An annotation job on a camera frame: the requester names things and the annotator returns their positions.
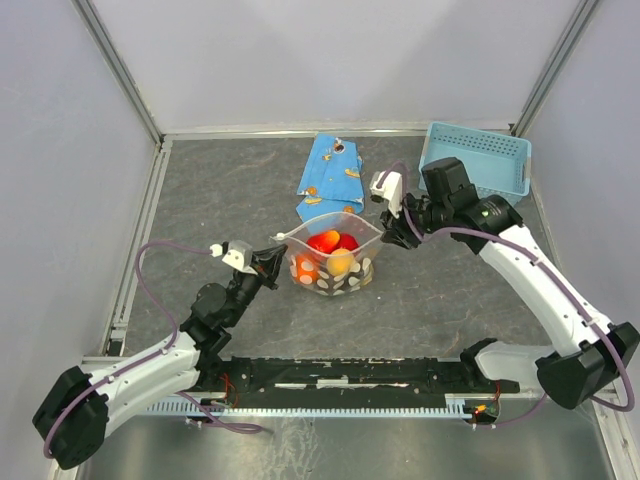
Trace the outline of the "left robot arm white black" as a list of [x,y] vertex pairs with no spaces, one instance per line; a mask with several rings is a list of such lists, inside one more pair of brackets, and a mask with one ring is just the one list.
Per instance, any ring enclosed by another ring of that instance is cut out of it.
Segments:
[[203,286],[187,319],[172,321],[170,335],[157,344],[92,373],[79,366],[61,373],[32,419],[44,456],[63,470],[74,468],[146,407],[194,386],[215,387],[221,378],[219,353],[231,329],[261,288],[277,289],[286,251],[284,245],[254,250],[239,240],[205,249],[204,255],[232,268],[229,283]]

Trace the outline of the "red bell pepper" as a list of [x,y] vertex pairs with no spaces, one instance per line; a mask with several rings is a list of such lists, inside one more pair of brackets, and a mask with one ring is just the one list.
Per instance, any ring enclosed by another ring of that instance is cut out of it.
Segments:
[[306,244],[322,254],[331,254],[338,248],[341,235],[336,230],[327,230],[309,237]]

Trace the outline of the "orange fruit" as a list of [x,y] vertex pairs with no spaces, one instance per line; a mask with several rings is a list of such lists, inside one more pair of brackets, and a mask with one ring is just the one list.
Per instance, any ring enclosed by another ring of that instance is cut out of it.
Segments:
[[302,285],[312,285],[319,277],[315,263],[302,255],[296,257],[295,268],[294,278]]

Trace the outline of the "clear zip top bag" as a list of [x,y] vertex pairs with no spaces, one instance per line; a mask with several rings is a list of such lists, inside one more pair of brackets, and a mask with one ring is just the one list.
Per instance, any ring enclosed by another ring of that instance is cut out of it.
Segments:
[[292,281],[325,297],[356,292],[371,282],[382,232],[347,212],[320,215],[273,240],[287,247]]

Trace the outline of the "red apple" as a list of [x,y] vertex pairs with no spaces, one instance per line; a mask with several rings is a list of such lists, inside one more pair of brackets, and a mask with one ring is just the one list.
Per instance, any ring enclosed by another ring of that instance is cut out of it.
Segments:
[[354,251],[359,247],[359,242],[356,238],[347,233],[341,233],[338,243],[336,244],[335,249],[345,249],[349,251]]

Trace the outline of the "small yellow fruit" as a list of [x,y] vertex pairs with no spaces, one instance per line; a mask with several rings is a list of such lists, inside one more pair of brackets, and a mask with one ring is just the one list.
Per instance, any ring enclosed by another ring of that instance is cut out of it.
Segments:
[[340,276],[347,273],[354,263],[354,255],[345,249],[334,250],[327,258],[326,268],[332,276]]

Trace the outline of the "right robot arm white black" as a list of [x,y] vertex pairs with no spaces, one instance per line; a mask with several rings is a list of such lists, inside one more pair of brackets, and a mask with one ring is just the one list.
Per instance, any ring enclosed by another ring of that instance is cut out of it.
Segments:
[[636,399],[627,366],[639,345],[629,322],[614,324],[588,302],[541,251],[514,207],[499,195],[482,198],[464,164],[449,157],[422,171],[426,195],[406,192],[400,163],[374,176],[373,200],[385,202],[382,240],[414,249],[439,236],[465,244],[512,287],[542,325],[548,347],[484,340],[458,368],[467,389],[508,380],[539,389],[565,409],[585,400],[630,412]]

